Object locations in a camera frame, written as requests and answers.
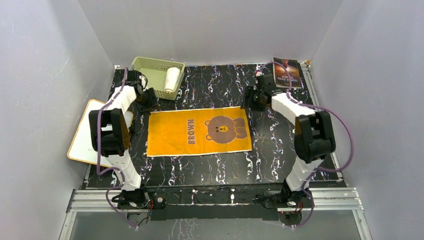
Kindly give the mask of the white towel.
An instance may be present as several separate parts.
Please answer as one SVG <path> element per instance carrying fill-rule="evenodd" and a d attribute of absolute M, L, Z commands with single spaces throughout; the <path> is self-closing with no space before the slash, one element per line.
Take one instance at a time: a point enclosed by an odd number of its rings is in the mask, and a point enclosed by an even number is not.
<path fill-rule="evenodd" d="M 179 81 L 181 70 L 177 67 L 168 68 L 165 76 L 164 90 L 166 92 L 174 92 Z"/>

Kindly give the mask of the yellow brown cloth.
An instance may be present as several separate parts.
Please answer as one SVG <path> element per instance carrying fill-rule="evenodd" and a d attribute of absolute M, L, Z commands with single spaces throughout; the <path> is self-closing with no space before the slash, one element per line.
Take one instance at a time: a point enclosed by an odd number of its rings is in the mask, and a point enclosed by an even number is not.
<path fill-rule="evenodd" d="M 148 157 L 249 152 L 252 138 L 239 106 L 153 112 L 148 118 Z"/>

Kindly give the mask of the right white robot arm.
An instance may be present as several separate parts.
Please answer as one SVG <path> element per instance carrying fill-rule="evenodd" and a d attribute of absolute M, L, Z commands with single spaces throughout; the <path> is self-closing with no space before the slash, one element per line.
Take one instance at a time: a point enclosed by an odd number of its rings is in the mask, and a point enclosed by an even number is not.
<path fill-rule="evenodd" d="M 302 199 L 300 191 L 309 186 L 310 178 L 336 149 L 330 113 L 316 111 L 296 103 L 283 88 L 277 87 L 270 73 L 255 74 L 254 86 L 248 86 L 242 102 L 243 108 L 264 111 L 271 108 L 294 125 L 294 151 L 296 160 L 285 179 L 288 189 L 282 192 L 282 202 L 295 207 Z"/>

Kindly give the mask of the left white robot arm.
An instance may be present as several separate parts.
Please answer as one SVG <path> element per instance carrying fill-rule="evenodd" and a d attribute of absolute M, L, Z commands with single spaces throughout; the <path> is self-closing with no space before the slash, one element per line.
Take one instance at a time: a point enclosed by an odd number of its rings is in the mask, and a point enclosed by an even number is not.
<path fill-rule="evenodd" d="M 125 114 L 131 104 L 136 103 L 139 112 L 149 115 L 158 106 L 158 99 L 148 79 L 137 70 L 118 69 L 115 71 L 118 82 L 107 102 L 98 110 L 88 114 L 91 144 L 97 152 L 97 162 L 104 157 L 116 173 L 121 189 L 133 191 L 130 202 L 137 208 L 149 203 L 149 194 L 141 187 L 142 178 L 134 167 L 129 148 L 130 130 Z"/>

